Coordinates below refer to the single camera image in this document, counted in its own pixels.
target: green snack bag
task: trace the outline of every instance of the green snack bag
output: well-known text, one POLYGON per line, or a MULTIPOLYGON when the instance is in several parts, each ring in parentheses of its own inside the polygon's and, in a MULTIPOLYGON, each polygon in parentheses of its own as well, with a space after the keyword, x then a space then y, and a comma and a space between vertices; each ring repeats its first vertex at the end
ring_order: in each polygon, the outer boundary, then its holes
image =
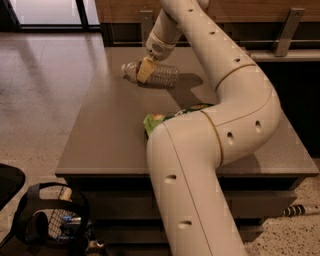
POLYGON ((180 110, 178 113, 176 113, 175 115, 170 115, 170 116, 166 116, 163 114, 149 114, 146 116, 146 118, 143 121, 146 133, 148 135, 148 137, 150 137, 150 134, 152 133, 152 131, 159 125, 161 124, 163 121, 169 120, 173 117, 176 116, 180 116, 180 115, 184 115, 190 112, 194 112, 194 111, 199 111, 201 109, 204 108, 208 108, 213 106, 213 104, 210 103, 200 103, 197 104, 191 108, 187 108, 187 109, 183 109, 180 110))

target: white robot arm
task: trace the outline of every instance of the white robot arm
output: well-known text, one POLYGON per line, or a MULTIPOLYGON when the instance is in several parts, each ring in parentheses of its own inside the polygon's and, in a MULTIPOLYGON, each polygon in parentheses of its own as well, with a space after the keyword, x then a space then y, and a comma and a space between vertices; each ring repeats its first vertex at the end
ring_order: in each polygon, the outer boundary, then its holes
POLYGON ((150 177, 172 253, 247 255, 215 170, 270 138, 281 114, 277 93, 204 13, 208 1, 160 1, 163 10, 147 41, 149 54, 167 58, 184 33, 219 99, 214 107, 162 123, 148 141, 150 177))

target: plastic bottle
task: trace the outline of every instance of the plastic bottle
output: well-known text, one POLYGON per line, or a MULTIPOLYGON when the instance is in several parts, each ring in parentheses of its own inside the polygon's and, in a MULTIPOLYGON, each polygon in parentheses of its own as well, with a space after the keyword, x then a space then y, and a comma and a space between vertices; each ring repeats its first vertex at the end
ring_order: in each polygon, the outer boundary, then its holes
POLYGON ((140 65, 141 61, 133 61, 128 64, 123 64, 121 70, 124 77, 132 83, 163 88, 174 87, 179 81, 179 69, 177 67, 158 64, 153 73, 147 79, 146 83, 140 83, 137 80, 140 65))

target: black chair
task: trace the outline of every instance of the black chair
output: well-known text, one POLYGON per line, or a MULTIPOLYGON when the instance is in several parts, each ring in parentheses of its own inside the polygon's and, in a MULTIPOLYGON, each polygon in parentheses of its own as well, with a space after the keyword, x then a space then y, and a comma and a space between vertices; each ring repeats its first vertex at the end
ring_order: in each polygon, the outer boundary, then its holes
POLYGON ((19 192, 25 180, 20 169, 0 164, 0 211, 19 192))

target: terrazzo floor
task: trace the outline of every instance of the terrazzo floor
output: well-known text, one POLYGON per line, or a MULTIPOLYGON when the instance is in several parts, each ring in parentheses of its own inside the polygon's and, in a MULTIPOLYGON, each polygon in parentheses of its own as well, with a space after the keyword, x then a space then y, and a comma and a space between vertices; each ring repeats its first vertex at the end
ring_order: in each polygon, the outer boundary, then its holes
MULTIPOLYGON (((0 212, 0 240, 26 189, 59 181, 55 169, 103 52, 96 33, 0 33, 0 162, 26 174, 23 189, 0 212)), ((306 179, 296 193, 296 204, 320 205, 320 177, 306 179)), ((320 215, 269 219, 263 226, 245 244, 249 256, 320 255, 320 215)))

